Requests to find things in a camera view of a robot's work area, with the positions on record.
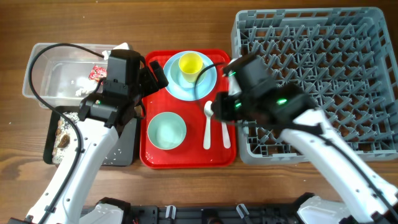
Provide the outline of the white plastic spoon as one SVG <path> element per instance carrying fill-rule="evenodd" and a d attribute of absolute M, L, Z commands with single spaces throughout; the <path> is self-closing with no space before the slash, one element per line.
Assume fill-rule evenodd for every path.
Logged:
<path fill-rule="evenodd" d="M 206 124 L 205 124 L 205 133 L 203 139 L 203 148 L 206 150 L 208 150 L 211 147 L 211 117 L 213 116 L 211 105 L 212 101 L 207 101 L 204 107 Z"/>

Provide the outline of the white plastic fork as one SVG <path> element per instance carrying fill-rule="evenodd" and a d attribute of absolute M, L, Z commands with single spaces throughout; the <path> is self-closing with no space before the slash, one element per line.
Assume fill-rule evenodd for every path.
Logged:
<path fill-rule="evenodd" d="M 227 127 L 226 123 L 224 123 L 224 122 L 221 123 L 221 129 L 222 129 L 224 148 L 229 149 L 231 147 L 231 140 L 229 137 L 228 127 Z"/>

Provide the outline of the red snack wrapper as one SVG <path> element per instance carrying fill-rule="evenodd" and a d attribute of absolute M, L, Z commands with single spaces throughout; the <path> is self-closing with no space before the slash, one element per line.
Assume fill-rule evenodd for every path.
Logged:
<path fill-rule="evenodd" d="M 106 78 L 106 76 L 107 76 L 106 69 L 103 68 L 103 67 L 99 67 L 99 66 L 95 65 L 92 68 L 92 70 L 91 70 L 91 72 L 90 72 L 90 74 L 88 76 L 88 79 L 89 80 L 95 80 L 96 82 L 98 82 L 100 79 Z"/>

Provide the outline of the green bowl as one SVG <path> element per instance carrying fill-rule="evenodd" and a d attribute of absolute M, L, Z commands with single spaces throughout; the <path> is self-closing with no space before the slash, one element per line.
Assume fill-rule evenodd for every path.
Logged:
<path fill-rule="evenodd" d="M 175 149 L 187 135 L 187 126 L 181 116 L 173 112 L 163 112 L 154 116 L 147 127 L 149 141 L 158 149 Z"/>

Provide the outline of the white napkin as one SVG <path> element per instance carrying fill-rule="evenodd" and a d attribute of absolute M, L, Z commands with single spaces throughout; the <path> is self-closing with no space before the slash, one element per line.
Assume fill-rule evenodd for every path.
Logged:
<path fill-rule="evenodd" d="M 77 80 L 78 89 L 75 92 L 75 96 L 88 95 L 93 92 L 97 87 L 98 82 L 96 80 L 90 80 L 88 78 L 79 78 Z"/>

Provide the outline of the rice and food scraps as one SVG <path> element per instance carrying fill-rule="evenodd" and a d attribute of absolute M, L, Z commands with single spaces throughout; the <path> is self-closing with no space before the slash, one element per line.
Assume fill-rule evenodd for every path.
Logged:
<path fill-rule="evenodd" d="M 78 146 L 76 132 L 69 122 L 63 117 L 57 121 L 55 142 L 52 151 L 52 163 L 59 164 L 66 154 Z"/>

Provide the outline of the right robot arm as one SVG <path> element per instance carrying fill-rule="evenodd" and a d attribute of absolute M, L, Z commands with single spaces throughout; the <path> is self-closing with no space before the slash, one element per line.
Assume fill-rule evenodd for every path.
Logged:
<path fill-rule="evenodd" d="M 297 213 L 305 223 L 397 223 L 397 187 L 376 174 L 334 130 L 325 113 L 294 84 L 242 88 L 216 94 L 215 117 L 237 126 L 255 120 L 255 127 L 280 131 L 283 141 L 298 149 L 341 197 L 317 208 L 313 198 Z"/>

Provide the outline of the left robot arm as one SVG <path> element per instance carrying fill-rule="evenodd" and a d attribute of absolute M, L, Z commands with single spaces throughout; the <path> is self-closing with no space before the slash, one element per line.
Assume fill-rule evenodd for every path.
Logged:
<path fill-rule="evenodd" d="M 129 110 L 112 112 L 103 122 L 84 115 L 71 126 L 76 132 L 75 153 L 66 155 L 43 196 L 29 210 L 24 220 L 10 218 L 9 223 L 78 223 L 83 204 L 104 158 L 116 145 L 119 117 Z"/>

